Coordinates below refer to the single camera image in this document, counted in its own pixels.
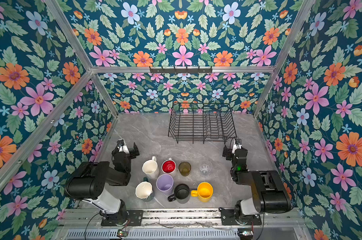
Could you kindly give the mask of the white faceted mug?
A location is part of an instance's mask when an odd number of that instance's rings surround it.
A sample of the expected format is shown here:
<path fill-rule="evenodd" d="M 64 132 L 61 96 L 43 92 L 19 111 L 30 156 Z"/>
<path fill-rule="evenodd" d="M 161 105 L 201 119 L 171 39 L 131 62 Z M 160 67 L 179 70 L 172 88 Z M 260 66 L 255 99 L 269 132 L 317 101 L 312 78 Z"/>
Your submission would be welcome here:
<path fill-rule="evenodd" d="M 142 171 L 151 180 L 156 179 L 159 176 L 160 170 L 157 163 L 157 157 L 152 156 L 150 160 L 144 162 Z"/>

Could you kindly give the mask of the green mug cream interior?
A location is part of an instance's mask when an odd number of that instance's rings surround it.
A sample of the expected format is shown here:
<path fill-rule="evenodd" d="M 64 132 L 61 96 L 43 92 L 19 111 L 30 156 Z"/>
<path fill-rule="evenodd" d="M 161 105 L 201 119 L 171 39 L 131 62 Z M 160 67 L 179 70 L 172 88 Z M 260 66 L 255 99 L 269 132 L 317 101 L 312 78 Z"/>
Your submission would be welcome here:
<path fill-rule="evenodd" d="M 150 202 L 154 198 L 155 192 L 147 177 L 144 177 L 143 181 L 137 185 L 135 195 L 144 202 Z"/>

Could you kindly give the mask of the red interior white mug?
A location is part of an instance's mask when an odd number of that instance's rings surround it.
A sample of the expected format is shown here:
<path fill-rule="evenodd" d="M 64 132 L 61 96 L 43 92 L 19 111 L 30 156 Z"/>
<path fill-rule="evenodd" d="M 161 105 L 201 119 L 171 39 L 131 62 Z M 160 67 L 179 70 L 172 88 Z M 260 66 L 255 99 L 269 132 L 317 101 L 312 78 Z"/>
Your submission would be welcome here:
<path fill-rule="evenodd" d="M 177 174 L 177 164 L 172 158 L 168 158 L 162 163 L 161 170 L 164 174 L 175 177 Z"/>

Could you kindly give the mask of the black wire dish rack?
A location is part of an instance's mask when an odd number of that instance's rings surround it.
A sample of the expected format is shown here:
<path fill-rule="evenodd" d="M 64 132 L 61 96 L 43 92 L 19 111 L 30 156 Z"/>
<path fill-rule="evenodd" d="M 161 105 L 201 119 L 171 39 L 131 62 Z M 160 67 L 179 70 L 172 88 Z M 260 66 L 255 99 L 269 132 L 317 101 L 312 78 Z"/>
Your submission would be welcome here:
<path fill-rule="evenodd" d="M 237 138 L 229 104 L 174 102 L 168 137 L 179 142 L 223 142 Z"/>

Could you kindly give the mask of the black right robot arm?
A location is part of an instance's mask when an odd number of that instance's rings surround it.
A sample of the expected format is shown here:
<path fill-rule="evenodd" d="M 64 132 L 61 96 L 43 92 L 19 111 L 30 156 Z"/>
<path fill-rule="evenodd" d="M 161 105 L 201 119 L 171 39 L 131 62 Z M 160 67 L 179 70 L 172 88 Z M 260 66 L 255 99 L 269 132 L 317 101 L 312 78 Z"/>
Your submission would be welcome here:
<path fill-rule="evenodd" d="M 232 217 L 240 225 L 261 214 L 284 214 L 293 209 L 291 195 L 277 171 L 251 171 L 247 167 L 248 150 L 235 139 L 232 148 L 224 146 L 223 157 L 232 163 L 230 174 L 237 185 L 251 188 L 252 196 L 237 201 Z"/>

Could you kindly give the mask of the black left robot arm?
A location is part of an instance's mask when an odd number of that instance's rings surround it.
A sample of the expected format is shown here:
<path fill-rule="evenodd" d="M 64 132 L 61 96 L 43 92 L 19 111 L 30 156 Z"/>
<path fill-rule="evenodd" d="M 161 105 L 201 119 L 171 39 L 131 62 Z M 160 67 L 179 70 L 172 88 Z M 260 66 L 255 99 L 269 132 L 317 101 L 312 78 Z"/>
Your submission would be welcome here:
<path fill-rule="evenodd" d="M 65 195 L 98 208 L 102 226 L 124 226 L 130 221 L 123 200 L 115 198 L 105 185 L 125 187 L 131 178 L 132 159 L 140 155 L 136 144 L 129 149 L 123 139 L 112 151 L 113 168 L 107 161 L 86 162 L 71 174 L 65 185 Z"/>

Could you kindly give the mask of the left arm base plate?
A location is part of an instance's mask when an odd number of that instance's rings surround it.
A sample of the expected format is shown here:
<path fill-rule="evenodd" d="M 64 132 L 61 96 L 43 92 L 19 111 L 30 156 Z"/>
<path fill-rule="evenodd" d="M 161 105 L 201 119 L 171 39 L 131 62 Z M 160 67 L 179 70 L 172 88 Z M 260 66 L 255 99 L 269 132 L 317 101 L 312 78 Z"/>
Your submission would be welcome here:
<path fill-rule="evenodd" d="M 102 227 L 137 227 L 143 220 L 142 210 L 120 210 L 115 214 L 102 214 Z"/>

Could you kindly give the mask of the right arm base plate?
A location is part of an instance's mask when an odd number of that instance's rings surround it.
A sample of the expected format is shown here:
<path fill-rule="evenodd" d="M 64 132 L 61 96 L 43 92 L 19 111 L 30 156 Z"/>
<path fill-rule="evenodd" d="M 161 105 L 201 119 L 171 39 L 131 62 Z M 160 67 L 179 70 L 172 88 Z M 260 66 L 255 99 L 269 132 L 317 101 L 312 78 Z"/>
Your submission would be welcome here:
<path fill-rule="evenodd" d="M 219 208 L 223 226 L 261 226 L 259 215 L 243 215 L 240 209 Z"/>

